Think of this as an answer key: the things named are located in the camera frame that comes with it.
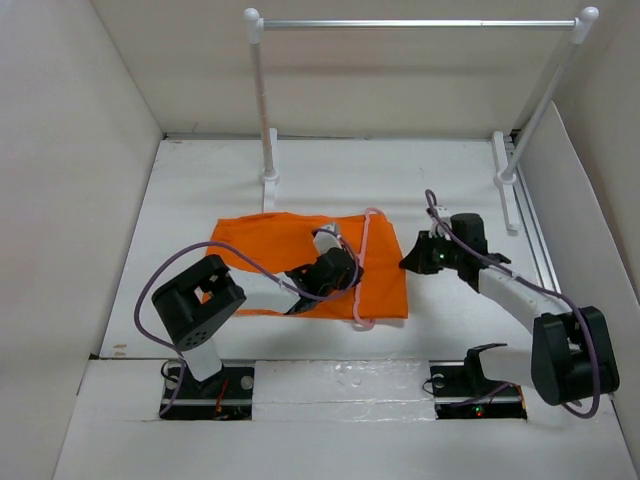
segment horizontal metal bar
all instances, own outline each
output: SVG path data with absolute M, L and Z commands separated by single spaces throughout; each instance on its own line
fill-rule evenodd
M 307 29 L 396 29 L 396 28 L 486 28 L 571 30 L 575 20 L 267 20 L 264 30 Z

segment white mounting bracket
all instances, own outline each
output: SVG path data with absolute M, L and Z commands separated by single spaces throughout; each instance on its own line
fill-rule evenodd
M 266 170 L 262 170 L 260 180 L 264 184 L 264 193 L 262 196 L 262 211 L 273 212 L 276 209 L 276 191 L 280 174 L 278 173 L 279 151 L 278 151 L 278 130 L 269 129 L 269 137 L 271 138 L 271 157 L 273 158 L 274 174 L 267 175 Z
M 491 136 L 491 144 L 493 146 L 493 161 L 496 166 L 496 173 L 501 172 L 507 168 L 509 162 L 507 157 L 507 150 L 504 145 L 504 134 L 502 132 L 493 132 Z M 520 215 L 518 213 L 518 205 L 516 204 L 516 194 L 513 188 L 513 183 L 494 183 L 500 191 L 500 201 L 502 202 L 502 212 L 504 213 L 504 223 L 509 232 L 517 232 L 522 225 L 520 221 Z

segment vertical white pole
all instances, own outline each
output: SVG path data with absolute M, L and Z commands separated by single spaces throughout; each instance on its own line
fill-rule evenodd
M 264 89 L 262 57 L 260 55 L 260 37 L 263 31 L 263 20 L 255 8 L 247 8 L 244 11 L 244 21 L 247 27 L 249 43 L 251 44 L 253 78 L 255 82 L 256 99 L 258 101 L 258 112 L 260 115 L 260 137 L 262 139 L 262 155 L 264 156 L 262 180 L 276 180 L 278 178 L 278 172 L 273 165 L 273 151 L 271 136 L 269 134 L 269 117 L 267 116 L 267 97 Z
M 534 110 L 531 119 L 522 130 L 522 133 L 518 135 L 518 145 L 513 152 L 513 156 L 509 160 L 507 167 L 504 170 L 498 172 L 498 174 L 496 175 L 495 183 L 497 186 L 505 184 L 511 185 L 516 181 L 515 171 L 518 167 L 518 163 L 522 159 L 522 153 L 527 148 L 531 137 L 533 137 L 533 134 L 538 128 L 538 125 L 540 124 L 544 113 L 547 111 L 547 107 L 551 103 L 553 95 L 558 89 L 558 85 L 560 85 L 560 81 L 562 80 L 565 71 L 575 57 L 578 46 L 582 42 L 584 42 L 584 39 L 589 33 L 589 29 L 591 29 L 591 26 L 593 25 L 593 22 L 595 22 L 598 18 L 598 15 L 599 12 L 596 7 L 587 7 L 582 10 L 578 15 L 578 18 L 576 18 L 576 26 L 573 28 L 573 34 L 571 36 L 570 43 L 567 46 L 567 49 L 565 50 L 562 59 L 560 60 L 560 63 L 558 64 L 558 67 L 553 74 L 553 77 L 551 77 L 551 81 L 549 82 L 547 89 L 542 95 L 538 106 Z

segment orange cloth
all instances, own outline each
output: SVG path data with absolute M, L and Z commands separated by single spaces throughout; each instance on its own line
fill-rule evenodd
M 318 252 L 311 231 L 330 222 L 337 222 L 340 233 L 355 253 L 360 253 L 364 215 L 329 218 L 301 216 L 292 213 L 264 213 L 247 217 L 221 219 L 211 240 L 228 243 L 273 273 L 292 270 L 314 263 Z M 207 254 L 220 255 L 227 265 L 255 272 L 256 270 L 231 252 L 210 247 Z M 404 270 L 398 267 L 402 252 L 393 225 L 383 215 L 372 215 L 369 224 L 364 275 L 362 277 L 359 313 L 362 318 L 407 318 L 407 282 Z M 325 301 L 302 317 L 353 318 L 352 291 L 335 301 Z M 268 310 L 239 310 L 240 315 L 267 314 Z

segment white wall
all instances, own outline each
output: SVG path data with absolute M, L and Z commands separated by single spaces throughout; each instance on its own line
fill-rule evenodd
M 161 132 L 88 0 L 0 0 L 0 477 L 51 478 Z
M 258 133 L 246 7 L 271 18 L 569 19 L 580 0 L 92 0 L 165 131 Z M 510 131 L 558 32 L 268 32 L 274 126 L 302 135 Z
M 640 2 L 605 13 L 558 108 L 640 297 Z

